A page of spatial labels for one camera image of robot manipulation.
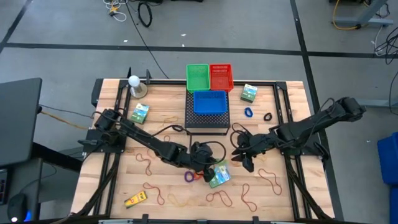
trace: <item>small box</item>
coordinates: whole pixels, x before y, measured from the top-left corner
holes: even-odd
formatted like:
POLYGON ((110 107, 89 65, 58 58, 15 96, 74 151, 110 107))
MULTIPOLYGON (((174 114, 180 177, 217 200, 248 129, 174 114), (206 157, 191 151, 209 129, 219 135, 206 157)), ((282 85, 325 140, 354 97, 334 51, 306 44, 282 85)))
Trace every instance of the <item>small box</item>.
POLYGON ((144 124, 145 119, 147 118, 149 106, 148 105, 143 105, 138 103, 136 106, 136 109, 134 109, 134 112, 131 115, 131 120, 133 122, 137 122, 139 124, 144 124))
POLYGON ((253 103, 256 97, 257 87, 245 84, 241 95, 241 100, 253 103))
POLYGON ((211 188, 220 186, 221 184, 231 179, 231 175, 228 172, 227 161, 222 161, 219 164, 216 164, 215 166, 216 166, 214 169, 215 176, 209 182, 211 188))
POLYGON ((132 196, 131 198, 127 199, 124 201, 124 205, 126 208, 131 208, 135 205, 137 205, 140 202, 143 202, 147 199, 147 195, 145 194, 144 191, 139 192, 138 194, 132 196))

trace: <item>red basket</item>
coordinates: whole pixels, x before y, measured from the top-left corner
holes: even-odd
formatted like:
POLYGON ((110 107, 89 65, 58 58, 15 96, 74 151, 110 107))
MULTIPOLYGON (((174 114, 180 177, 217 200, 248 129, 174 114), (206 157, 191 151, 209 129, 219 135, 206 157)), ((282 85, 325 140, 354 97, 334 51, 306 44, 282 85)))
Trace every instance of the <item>red basket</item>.
POLYGON ((234 88, 231 64, 211 64, 210 83, 212 90, 230 92, 234 88))

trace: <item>white ball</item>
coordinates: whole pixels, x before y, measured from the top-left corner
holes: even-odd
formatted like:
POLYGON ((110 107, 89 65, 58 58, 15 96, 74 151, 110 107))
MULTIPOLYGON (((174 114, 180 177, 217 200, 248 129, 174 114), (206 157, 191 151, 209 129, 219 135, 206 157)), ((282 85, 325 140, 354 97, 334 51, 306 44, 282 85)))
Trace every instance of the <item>white ball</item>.
POLYGON ((129 85, 133 86, 133 87, 137 87, 139 86, 139 78, 136 75, 132 75, 129 78, 129 85))

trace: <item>yellow package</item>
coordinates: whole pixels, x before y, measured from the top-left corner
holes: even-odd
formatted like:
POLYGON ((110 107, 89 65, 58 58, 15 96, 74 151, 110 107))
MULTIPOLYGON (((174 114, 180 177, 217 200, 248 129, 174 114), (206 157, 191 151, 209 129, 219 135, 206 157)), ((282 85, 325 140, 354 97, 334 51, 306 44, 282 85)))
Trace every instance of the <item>yellow package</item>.
POLYGON ((131 198, 127 199, 124 201, 124 205, 126 208, 131 208, 135 206, 136 204, 145 201, 147 199, 147 195, 145 194, 144 191, 139 192, 138 194, 132 196, 131 198))

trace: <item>black rubber band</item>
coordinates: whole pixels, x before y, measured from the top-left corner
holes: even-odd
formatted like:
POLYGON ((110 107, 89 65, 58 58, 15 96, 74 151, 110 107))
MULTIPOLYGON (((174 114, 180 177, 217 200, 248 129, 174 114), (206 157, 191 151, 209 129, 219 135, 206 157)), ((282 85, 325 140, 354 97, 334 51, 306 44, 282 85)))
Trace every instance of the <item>black rubber band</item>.
POLYGON ((150 9, 150 6, 148 5, 148 3, 146 2, 140 2, 138 4, 138 19, 141 21, 142 25, 144 25, 144 27, 148 28, 151 24, 152 24, 152 10, 150 9), (149 13, 149 23, 146 24, 141 17, 141 6, 145 5, 147 7, 148 13, 149 13))
POLYGON ((266 113, 266 115, 264 115, 264 121, 270 121, 272 120, 272 113, 266 113))

